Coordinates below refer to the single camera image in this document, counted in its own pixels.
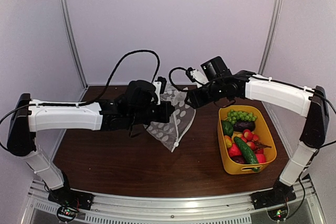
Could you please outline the green toy cucumber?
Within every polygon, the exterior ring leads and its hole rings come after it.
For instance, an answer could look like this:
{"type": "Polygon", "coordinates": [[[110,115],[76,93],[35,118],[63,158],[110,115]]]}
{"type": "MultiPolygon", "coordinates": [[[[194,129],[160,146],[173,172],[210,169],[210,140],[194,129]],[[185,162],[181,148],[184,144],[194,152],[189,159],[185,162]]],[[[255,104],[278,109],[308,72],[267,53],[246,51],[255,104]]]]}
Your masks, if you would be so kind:
{"type": "Polygon", "coordinates": [[[256,157],[256,154],[254,151],[245,143],[240,137],[235,136],[234,137],[234,143],[238,147],[238,149],[241,152],[241,156],[245,160],[245,165],[250,165],[247,168],[244,168],[244,170],[252,170],[255,173],[258,173],[261,171],[261,167],[257,166],[259,164],[259,161],[256,157]]]}

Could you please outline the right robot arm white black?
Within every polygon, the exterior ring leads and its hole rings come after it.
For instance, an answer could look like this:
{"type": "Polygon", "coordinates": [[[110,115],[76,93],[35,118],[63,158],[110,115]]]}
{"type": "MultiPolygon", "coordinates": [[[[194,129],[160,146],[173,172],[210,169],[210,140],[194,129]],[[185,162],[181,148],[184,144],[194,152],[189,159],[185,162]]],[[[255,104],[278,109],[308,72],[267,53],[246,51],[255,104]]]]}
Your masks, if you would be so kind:
{"type": "Polygon", "coordinates": [[[323,87],[299,87],[254,72],[241,70],[236,74],[217,56],[201,65],[201,71],[185,70],[197,87],[189,90],[185,102],[194,109],[222,98],[236,98],[270,103],[306,118],[298,146],[281,172],[278,185],[269,192],[272,203],[279,204],[289,196],[289,188],[308,167],[316,152],[324,145],[329,111],[323,87]]]}

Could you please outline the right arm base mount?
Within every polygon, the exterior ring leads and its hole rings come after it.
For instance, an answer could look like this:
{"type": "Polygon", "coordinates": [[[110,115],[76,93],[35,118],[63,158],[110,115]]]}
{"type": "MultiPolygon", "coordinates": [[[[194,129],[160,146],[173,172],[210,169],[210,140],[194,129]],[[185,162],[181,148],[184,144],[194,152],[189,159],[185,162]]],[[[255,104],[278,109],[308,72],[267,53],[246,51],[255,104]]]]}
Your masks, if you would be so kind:
{"type": "Polygon", "coordinates": [[[284,205],[297,198],[293,186],[280,186],[272,189],[257,191],[251,194],[254,209],[270,208],[284,205]]]}

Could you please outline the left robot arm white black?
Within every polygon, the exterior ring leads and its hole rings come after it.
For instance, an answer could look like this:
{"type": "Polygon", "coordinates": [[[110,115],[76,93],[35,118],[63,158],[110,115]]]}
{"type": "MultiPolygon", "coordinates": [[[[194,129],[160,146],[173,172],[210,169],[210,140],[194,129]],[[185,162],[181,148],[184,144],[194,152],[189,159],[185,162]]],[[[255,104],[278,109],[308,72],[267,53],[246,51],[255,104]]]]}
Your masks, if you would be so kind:
{"type": "Polygon", "coordinates": [[[114,100],[96,98],[89,102],[46,102],[20,96],[11,117],[6,150],[22,157],[64,205],[76,197],[66,177],[35,142],[36,133],[54,129],[92,131],[131,130],[135,125],[151,122],[169,123],[174,112],[170,101],[161,101],[163,81],[131,81],[126,92],[114,100]]]}

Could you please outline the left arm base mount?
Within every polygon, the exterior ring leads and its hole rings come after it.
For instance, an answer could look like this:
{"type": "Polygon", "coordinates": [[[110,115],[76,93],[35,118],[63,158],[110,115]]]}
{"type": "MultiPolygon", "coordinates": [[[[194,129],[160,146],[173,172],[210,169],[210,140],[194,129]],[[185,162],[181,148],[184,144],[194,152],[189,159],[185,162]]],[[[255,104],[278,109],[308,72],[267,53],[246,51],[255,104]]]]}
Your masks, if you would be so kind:
{"type": "Polygon", "coordinates": [[[93,202],[93,194],[76,191],[68,187],[49,190],[48,200],[60,206],[70,207],[75,210],[90,210],[93,202]]]}

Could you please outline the clear polka dot zip bag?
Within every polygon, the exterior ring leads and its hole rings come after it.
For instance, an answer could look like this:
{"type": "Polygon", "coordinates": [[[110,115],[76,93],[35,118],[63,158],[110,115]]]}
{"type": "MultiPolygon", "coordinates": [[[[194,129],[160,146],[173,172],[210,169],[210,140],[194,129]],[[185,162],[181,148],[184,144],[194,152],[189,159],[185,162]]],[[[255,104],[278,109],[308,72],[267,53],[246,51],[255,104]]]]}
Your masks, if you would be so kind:
{"type": "Polygon", "coordinates": [[[172,85],[165,88],[160,95],[161,102],[170,101],[175,110],[167,123],[152,122],[145,129],[156,140],[160,141],[170,152],[179,146],[182,137],[190,129],[196,114],[196,110],[185,103],[186,92],[177,90],[172,85]]]}

